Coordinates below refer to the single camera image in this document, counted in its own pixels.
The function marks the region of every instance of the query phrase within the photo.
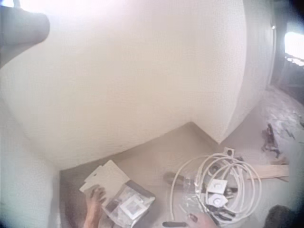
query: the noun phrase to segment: white cable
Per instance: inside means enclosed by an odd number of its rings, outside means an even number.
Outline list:
[[[204,157],[207,157],[207,159],[205,159],[201,163],[201,165],[198,168],[197,175],[195,177],[195,193],[196,193],[198,200],[200,201],[200,204],[203,206],[202,209],[204,211],[208,211],[207,207],[206,207],[206,204],[208,202],[208,193],[209,193],[208,187],[211,184],[212,180],[215,178],[223,180],[223,179],[225,179],[227,174],[230,173],[231,175],[233,175],[233,177],[235,179],[238,191],[237,191],[235,200],[232,203],[232,205],[230,205],[229,207],[224,206],[224,208],[226,210],[229,210],[229,211],[235,213],[236,216],[233,218],[233,217],[229,217],[227,215],[227,217],[232,219],[231,221],[221,220],[217,216],[214,216],[214,218],[217,221],[219,221],[219,223],[221,225],[226,225],[226,224],[233,224],[233,223],[239,222],[242,219],[249,217],[257,208],[259,201],[261,199],[261,196],[262,196],[262,182],[261,182],[259,175],[257,174],[257,172],[254,170],[254,168],[250,164],[248,164],[244,161],[239,161],[237,159],[234,159],[223,153],[216,153],[216,154],[213,154],[210,156],[200,156],[198,158],[190,159],[187,162],[185,162],[177,171],[177,173],[173,179],[173,183],[171,186],[171,194],[170,194],[170,213],[171,213],[172,221],[174,221],[173,192],[174,192],[174,186],[175,186],[177,177],[185,166],[187,166],[188,164],[190,164],[192,161],[194,161],[196,159],[204,158]],[[220,165],[221,167],[214,174],[212,174],[210,172],[210,168],[215,163]],[[243,175],[243,170],[245,170],[250,177],[250,182],[251,182],[251,186],[252,186],[252,191],[251,191],[252,194],[249,194],[249,195],[248,195],[248,191],[246,191],[246,189],[245,189],[244,178],[245,178],[246,174]],[[253,173],[256,176],[257,181],[258,181],[258,191],[256,188],[255,180],[252,175]],[[204,181],[205,181],[206,175],[209,175],[211,178],[207,184],[207,190],[206,190],[205,197],[204,197],[204,199],[202,199],[201,192],[202,192],[202,188],[205,184]],[[246,205],[244,205],[245,197],[248,199],[251,199],[250,202],[247,203]]]

